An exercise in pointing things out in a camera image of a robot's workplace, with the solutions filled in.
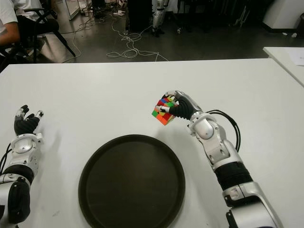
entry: black joint band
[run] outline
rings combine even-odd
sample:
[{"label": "black joint band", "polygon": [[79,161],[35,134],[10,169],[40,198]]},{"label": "black joint band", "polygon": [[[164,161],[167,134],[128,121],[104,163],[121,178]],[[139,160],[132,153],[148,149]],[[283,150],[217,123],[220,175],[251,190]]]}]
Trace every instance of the black joint band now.
[{"label": "black joint band", "polygon": [[12,165],[9,166],[3,174],[8,174],[8,173],[13,173],[13,174],[18,174],[26,179],[28,179],[29,183],[32,184],[33,179],[34,179],[34,173],[32,169],[28,166],[25,165]]},{"label": "black joint band", "polygon": [[222,165],[214,172],[223,190],[253,181],[248,170],[241,162],[232,162]]}]

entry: cable on floor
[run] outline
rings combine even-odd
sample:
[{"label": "cable on floor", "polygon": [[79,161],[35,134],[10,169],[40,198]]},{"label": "cable on floor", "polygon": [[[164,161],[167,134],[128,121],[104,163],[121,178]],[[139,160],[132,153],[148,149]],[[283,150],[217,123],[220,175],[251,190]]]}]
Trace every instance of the cable on floor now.
[{"label": "cable on floor", "polygon": [[80,24],[80,25],[79,25],[80,28],[74,31],[73,45],[74,45],[74,47],[78,50],[79,54],[78,54],[77,56],[75,56],[75,57],[72,57],[72,58],[69,58],[69,59],[63,61],[62,63],[65,63],[65,62],[67,62],[67,61],[69,61],[69,60],[72,60],[72,59],[74,59],[74,58],[78,58],[78,57],[80,57],[80,56],[82,55],[82,52],[79,50],[79,48],[76,46],[76,44],[75,44],[75,42],[74,42],[74,41],[75,41],[75,34],[76,34],[77,32],[80,32],[80,31],[83,31],[83,30],[90,30],[91,27],[92,27],[96,22],[100,22],[100,23],[104,23],[104,22],[105,22],[104,19],[98,19],[98,20],[93,20],[93,21],[91,21],[91,19],[92,19],[92,18],[90,18],[89,20],[87,20],[85,23]]},{"label": "cable on floor", "polygon": [[125,35],[122,35],[120,34],[120,32],[116,29],[113,28],[113,24],[114,22],[112,23],[112,30],[117,32],[121,37],[121,41],[124,41],[126,40],[126,45],[128,47],[127,50],[125,50],[123,53],[118,53],[116,51],[112,51],[108,54],[106,54],[108,57],[124,57],[124,58],[135,58],[137,57],[138,55],[140,56],[152,56],[152,55],[156,55],[156,58],[155,58],[155,62],[157,61],[157,58],[158,56],[162,57],[164,60],[168,61],[168,59],[166,59],[164,56],[162,56],[159,52],[153,52],[153,51],[141,51],[139,50],[138,48],[134,47],[134,42],[142,39],[142,33],[146,30],[148,30],[149,28],[152,27],[149,26],[148,28],[144,29],[141,33],[132,33],[128,36],[125,36]]}]

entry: round tray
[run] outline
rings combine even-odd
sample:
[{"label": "round tray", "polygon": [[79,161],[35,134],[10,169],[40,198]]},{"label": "round tray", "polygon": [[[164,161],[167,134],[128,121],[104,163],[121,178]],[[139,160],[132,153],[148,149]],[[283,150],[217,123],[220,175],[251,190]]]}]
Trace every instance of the round tray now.
[{"label": "round tray", "polygon": [[165,228],[177,216],[185,177],[175,153],[145,135],[100,147],[81,174],[78,196],[94,228]]}]

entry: person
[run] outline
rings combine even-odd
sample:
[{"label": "person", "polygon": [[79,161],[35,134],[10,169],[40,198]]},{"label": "person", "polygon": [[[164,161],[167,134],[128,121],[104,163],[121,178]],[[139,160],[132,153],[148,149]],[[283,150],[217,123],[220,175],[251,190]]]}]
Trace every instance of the person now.
[{"label": "person", "polygon": [[[17,17],[11,0],[0,0],[0,48],[20,41]],[[0,55],[0,71],[5,57]]]},{"label": "person", "polygon": [[[24,12],[24,10],[42,8],[41,3],[39,0],[12,0],[12,3],[18,19],[21,44],[23,47],[29,48],[31,45],[28,42],[28,38],[33,36],[34,27],[39,16],[33,11]],[[37,24],[38,34],[42,34],[43,30],[44,24],[41,21]]]}]

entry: silver robot arm segment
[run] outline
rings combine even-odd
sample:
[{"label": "silver robot arm segment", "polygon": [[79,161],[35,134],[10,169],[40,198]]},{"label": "silver robot arm segment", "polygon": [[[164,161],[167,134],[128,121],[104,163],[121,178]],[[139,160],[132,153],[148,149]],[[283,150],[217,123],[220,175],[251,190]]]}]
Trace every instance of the silver robot arm segment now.
[{"label": "silver robot arm segment", "polygon": [[12,159],[0,174],[0,227],[15,227],[23,222],[30,213],[29,190],[38,172],[42,134],[34,134],[42,111],[31,114],[27,105],[21,107],[15,116],[16,138],[10,143]]},{"label": "silver robot arm segment", "polygon": [[216,119],[204,113],[186,94],[169,91],[179,102],[176,107],[157,106],[163,112],[190,120],[189,132],[203,145],[206,157],[216,174],[228,207],[230,228],[282,228],[283,225],[258,183],[254,182],[237,150],[226,139],[225,130]]}]

